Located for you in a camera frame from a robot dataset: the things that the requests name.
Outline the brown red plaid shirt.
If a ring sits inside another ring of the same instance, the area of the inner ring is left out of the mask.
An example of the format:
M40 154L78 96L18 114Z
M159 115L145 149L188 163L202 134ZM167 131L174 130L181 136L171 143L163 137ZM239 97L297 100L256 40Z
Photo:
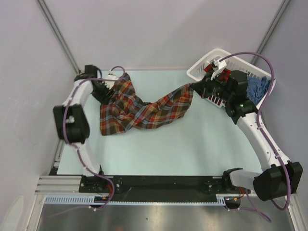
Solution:
M128 74L116 81L108 104L100 107L100 132L103 136L115 135L136 129L156 129L170 124L189 110L194 90L185 84L156 102L144 102L136 95Z

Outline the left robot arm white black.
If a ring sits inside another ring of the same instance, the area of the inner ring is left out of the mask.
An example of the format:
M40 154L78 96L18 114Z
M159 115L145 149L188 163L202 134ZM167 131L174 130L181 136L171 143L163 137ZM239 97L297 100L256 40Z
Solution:
M114 184L102 170L90 147L90 125L84 112L84 106L90 96L98 97L99 102L107 102L111 97L111 88L119 77L113 67L107 75L94 65L86 65L84 72L74 79L72 91L61 104L54 106L53 116L59 139L63 140L78 158L82 167L80 192L92 188L102 192L113 189Z

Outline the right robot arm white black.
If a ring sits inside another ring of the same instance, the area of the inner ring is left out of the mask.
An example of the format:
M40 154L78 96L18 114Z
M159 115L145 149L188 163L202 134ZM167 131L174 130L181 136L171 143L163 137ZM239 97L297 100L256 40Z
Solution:
M224 70L214 75L213 71L208 71L192 87L202 98L225 104L227 115L246 136L260 162L261 173L242 168L227 170L229 176L222 181L223 190L233 193L242 187L254 191L261 201L283 196L290 200L297 190L303 168L277 147L261 122L259 108L247 97L247 73Z

